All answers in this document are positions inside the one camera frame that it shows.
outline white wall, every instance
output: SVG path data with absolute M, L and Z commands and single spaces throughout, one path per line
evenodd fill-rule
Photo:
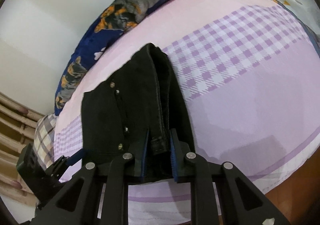
M 6 0 L 0 9 L 0 91 L 53 112 L 61 74 L 89 25 L 113 0 Z

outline gingham pattern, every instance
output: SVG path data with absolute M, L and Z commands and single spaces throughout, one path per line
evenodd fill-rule
M 57 117 L 54 114 L 41 118 L 36 127 L 33 151 L 38 157 L 38 162 L 43 169 L 48 168 L 53 162 L 54 128 Z
M 186 101 L 213 91 L 298 39 L 311 43 L 301 24 L 280 6 L 246 6 L 163 49 Z M 78 116 L 55 137 L 55 159 L 82 148 Z

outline black garment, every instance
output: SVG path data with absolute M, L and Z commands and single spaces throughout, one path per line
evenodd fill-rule
M 149 130 L 148 164 L 162 179 L 171 176 L 169 129 L 194 152 L 188 112 L 169 58 L 147 44 L 106 81 L 86 92 L 81 107 L 83 164 L 110 162 L 143 143 Z

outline bed sheet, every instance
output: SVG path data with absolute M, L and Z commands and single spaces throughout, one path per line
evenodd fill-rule
M 148 42 L 171 59 L 196 152 L 207 160 L 233 162 L 266 193 L 318 148 L 320 59 L 300 22 L 272 0 L 172 0 L 118 40 L 81 81 L 57 119 L 55 160 L 82 147 L 83 93 Z M 189 220 L 189 184 L 130 186 L 130 224 Z

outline plaid pillow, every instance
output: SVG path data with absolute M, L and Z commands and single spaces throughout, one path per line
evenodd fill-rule
M 40 166 L 44 170 L 54 162 L 53 140 L 56 121 L 57 116 L 49 114 L 39 119 L 36 127 L 33 150 L 37 155 Z

